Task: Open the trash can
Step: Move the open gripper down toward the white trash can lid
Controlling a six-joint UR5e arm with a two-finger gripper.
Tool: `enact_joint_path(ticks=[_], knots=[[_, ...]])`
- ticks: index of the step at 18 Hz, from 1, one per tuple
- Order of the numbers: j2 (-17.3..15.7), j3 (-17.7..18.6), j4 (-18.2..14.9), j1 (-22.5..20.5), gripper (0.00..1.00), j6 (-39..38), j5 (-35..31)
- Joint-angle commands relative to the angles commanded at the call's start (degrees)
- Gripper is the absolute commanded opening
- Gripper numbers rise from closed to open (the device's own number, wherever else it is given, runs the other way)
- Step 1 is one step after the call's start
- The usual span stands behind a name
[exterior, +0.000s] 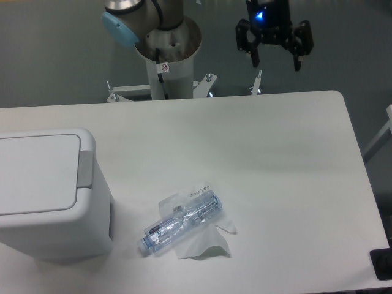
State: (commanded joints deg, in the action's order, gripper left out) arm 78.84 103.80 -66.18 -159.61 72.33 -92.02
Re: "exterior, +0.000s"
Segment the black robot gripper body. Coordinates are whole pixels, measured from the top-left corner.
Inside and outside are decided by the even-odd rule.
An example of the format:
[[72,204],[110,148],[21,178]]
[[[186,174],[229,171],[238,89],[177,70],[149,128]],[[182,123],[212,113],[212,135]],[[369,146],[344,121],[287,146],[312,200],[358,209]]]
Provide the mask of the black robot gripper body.
[[251,33],[262,44],[280,45],[290,35],[288,1],[246,1]]

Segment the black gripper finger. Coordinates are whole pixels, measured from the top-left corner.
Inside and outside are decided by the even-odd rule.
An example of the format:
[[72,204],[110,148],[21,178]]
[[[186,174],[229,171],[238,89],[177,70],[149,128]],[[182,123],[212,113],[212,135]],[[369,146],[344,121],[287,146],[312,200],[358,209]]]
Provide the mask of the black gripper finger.
[[[252,60],[252,66],[258,67],[260,58],[257,47],[263,40],[262,30],[254,20],[241,19],[235,28],[236,32],[236,45],[239,51],[249,53]],[[254,40],[248,39],[247,33],[250,32],[254,36]]]
[[299,71],[303,58],[309,55],[314,47],[310,22],[303,20],[297,26],[291,26],[284,45],[293,55],[294,70]]

